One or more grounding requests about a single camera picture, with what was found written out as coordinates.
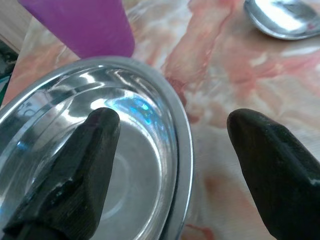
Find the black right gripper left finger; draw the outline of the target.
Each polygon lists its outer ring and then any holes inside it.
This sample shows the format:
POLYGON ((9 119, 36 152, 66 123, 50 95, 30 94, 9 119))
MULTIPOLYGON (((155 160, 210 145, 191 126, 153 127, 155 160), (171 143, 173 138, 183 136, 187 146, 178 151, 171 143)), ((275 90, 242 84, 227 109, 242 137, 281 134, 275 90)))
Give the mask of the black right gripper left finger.
POLYGON ((88 240, 100 223, 120 135, 110 108, 92 111, 31 185, 5 240, 88 240))

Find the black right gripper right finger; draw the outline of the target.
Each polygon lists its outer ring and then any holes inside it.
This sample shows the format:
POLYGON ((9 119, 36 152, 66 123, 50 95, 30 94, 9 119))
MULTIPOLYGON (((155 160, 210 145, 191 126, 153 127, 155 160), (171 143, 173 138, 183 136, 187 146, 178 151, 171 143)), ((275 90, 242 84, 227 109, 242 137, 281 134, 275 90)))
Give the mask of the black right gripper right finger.
POLYGON ((278 240, 319 239, 319 161, 284 125, 251 109, 232 111, 227 131, 269 233, 278 240))

